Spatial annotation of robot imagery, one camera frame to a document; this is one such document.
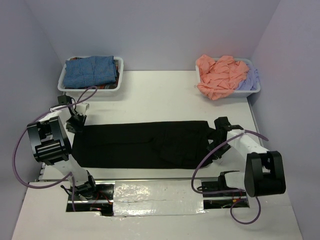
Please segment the black long sleeve shirt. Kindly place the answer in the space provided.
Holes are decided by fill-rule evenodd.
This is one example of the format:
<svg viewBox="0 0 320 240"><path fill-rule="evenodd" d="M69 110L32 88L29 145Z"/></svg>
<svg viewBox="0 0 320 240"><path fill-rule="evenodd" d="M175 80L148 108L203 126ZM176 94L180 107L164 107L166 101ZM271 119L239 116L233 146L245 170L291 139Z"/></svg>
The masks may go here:
<svg viewBox="0 0 320 240"><path fill-rule="evenodd" d="M207 121L86 125L72 156L83 168L195 169L214 132Z"/></svg>

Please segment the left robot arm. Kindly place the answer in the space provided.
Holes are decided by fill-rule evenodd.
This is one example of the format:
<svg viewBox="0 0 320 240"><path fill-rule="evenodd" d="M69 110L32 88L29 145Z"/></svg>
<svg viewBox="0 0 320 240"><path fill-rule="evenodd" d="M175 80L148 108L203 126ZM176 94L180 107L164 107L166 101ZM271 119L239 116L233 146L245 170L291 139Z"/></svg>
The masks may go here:
<svg viewBox="0 0 320 240"><path fill-rule="evenodd" d="M98 186L72 156L69 136L83 131L89 107L88 103L73 103L70 96L62 95L57 105L26 128L35 160L52 166L64 176L71 173L67 178L71 184L69 192L74 191L82 200L93 199L98 194Z"/></svg>

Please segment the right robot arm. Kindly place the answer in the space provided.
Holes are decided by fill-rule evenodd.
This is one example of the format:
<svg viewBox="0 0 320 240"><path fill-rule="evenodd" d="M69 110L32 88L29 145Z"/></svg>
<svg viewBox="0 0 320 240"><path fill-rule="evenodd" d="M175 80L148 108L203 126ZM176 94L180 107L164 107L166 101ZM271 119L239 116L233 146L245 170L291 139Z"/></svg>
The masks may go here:
<svg viewBox="0 0 320 240"><path fill-rule="evenodd" d="M286 180L282 155L254 141L251 136L267 140L263 135L232 125L229 119L214 120L212 143L209 151L214 159L220 159L229 149L235 149L242 157L244 171L223 171L218 176L217 190L228 196L233 191L245 191L248 196L261 197L282 195L286 191Z"/></svg>

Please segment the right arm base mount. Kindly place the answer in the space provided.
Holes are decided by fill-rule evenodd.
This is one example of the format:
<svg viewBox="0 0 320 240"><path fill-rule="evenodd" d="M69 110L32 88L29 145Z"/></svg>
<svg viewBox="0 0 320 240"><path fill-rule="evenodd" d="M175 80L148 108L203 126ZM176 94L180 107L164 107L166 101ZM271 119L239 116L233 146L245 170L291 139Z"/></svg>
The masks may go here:
<svg viewBox="0 0 320 240"><path fill-rule="evenodd" d="M197 190L202 192L203 207L205 210L210 209L230 209L234 203L240 201L235 205L236 208L248 208L249 202L247 200L247 193L243 190L241 192L225 192L227 190L236 190L228 187L226 184L225 175L233 173L234 171L224 171L214 180L202 181Z"/></svg>

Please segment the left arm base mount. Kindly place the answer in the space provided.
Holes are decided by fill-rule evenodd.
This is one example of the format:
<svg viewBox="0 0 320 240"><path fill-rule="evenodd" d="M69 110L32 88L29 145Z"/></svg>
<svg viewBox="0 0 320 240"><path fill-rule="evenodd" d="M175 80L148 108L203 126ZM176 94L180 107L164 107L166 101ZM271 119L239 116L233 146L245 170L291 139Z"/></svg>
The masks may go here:
<svg viewBox="0 0 320 240"><path fill-rule="evenodd" d="M75 193L72 200L72 189L65 189L68 194L66 212L97 212L102 216L111 217L114 215L115 184L111 182L97 182L96 191L85 197Z"/></svg>

